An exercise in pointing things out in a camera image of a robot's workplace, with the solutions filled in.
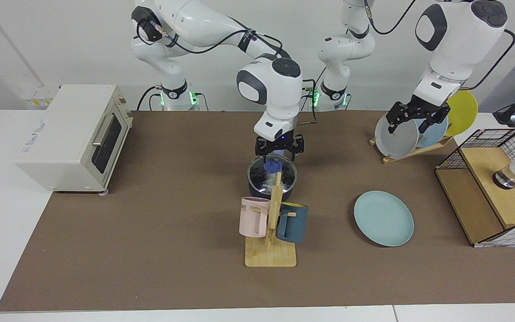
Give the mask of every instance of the brown table mat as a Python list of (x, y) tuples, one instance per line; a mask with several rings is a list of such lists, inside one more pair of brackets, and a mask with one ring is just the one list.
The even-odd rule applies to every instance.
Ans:
[[(267, 269), (244, 266), (237, 232), (260, 114), (136, 113), (110, 193), (53, 194), (0, 311), (515, 302), (515, 249), (470, 247), (433, 173), (456, 145), (383, 165), (367, 144), (383, 114), (298, 128), (306, 238), (297, 267)], [(369, 190), (407, 204), (408, 243), (362, 235), (353, 205)]]

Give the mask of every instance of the oven door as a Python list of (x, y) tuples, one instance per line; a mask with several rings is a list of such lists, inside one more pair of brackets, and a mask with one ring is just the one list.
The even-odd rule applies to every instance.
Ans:
[(92, 141), (92, 155), (88, 167), (96, 173), (98, 181), (106, 184), (116, 163), (122, 144), (127, 136), (129, 127), (123, 120), (120, 110), (111, 100), (102, 118), (96, 136)]

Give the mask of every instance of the wooden box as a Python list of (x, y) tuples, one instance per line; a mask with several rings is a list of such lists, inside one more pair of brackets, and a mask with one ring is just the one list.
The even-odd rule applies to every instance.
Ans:
[(515, 130), (478, 130), (435, 173), (475, 247), (515, 246), (515, 188), (492, 174), (515, 159)]

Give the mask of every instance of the light blue plate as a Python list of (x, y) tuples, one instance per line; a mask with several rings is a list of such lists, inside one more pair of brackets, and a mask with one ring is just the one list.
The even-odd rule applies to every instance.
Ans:
[(365, 192), (355, 202), (355, 221), (370, 240), (400, 246), (413, 236), (413, 215), (397, 197), (383, 191)]
[[(417, 122), (417, 126), (421, 126), (424, 122), (424, 120), (415, 121)], [(425, 131), (425, 137), (417, 143), (417, 148), (426, 148), (437, 144), (446, 134), (446, 130), (448, 130), (448, 117), (444, 118), (441, 124), (433, 124), (429, 126)]]

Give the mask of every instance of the oven window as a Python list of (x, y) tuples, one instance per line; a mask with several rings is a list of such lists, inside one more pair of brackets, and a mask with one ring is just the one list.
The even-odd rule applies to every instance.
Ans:
[(114, 146), (116, 145), (116, 141), (118, 140), (121, 131), (122, 126), (115, 116), (104, 143), (100, 147), (96, 147), (94, 149), (92, 162), (102, 174), (105, 173), (106, 165), (109, 163), (110, 156), (114, 151)]

